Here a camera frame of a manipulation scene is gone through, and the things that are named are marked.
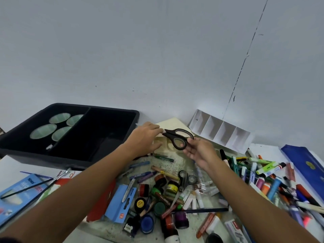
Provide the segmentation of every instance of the hand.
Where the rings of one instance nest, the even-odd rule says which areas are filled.
[[[132,152],[134,158],[147,155],[158,149],[162,143],[153,143],[154,137],[162,133],[163,129],[159,125],[145,122],[132,131],[130,136],[124,142],[128,152]]]
[[[218,157],[213,144],[197,137],[188,138],[187,141],[188,145],[183,151],[184,154],[193,159],[200,168],[207,171],[209,169],[208,163],[213,162]]]

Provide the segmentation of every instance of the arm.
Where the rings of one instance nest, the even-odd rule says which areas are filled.
[[[256,242],[318,243],[285,211],[247,186],[217,156],[210,142],[200,138],[188,138],[188,142],[183,152],[207,172]]]
[[[152,142],[162,131],[150,122],[139,126],[124,144],[49,195],[0,237],[12,237],[22,243],[63,242],[130,161],[161,146]]]

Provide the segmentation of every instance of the scissors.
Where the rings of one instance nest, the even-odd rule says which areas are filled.
[[[180,179],[179,189],[176,194],[176,197],[174,197],[171,207],[173,207],[173,205],[176,203],[177,199],[179,198],[180,194],[184,191],[184,189],[188,185],[188,172],[186,172],[185,170],[181,170],[178,173],[178,177]]]
[[[188,142],[187,137],[184,137],[181,133],[187,134],[191,139],[193,139],[193,135],[184,129],[164,130],[162,135],[169,138],[176,149],[184,150]]]

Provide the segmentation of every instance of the forearm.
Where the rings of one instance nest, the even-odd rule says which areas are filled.
[[[133,158],[121,145],[37,204],[1,236],[15,237],[23,243],[62,242]]]
[[[208,175],[256,242],[318,242],[286,212],[245,184],[219,157],[209,166]]]

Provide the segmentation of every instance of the white paper organizer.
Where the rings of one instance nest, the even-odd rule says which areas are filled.
[[[196,135],[244,154],[254,135],[201,110],[194,114],[189,129]]]

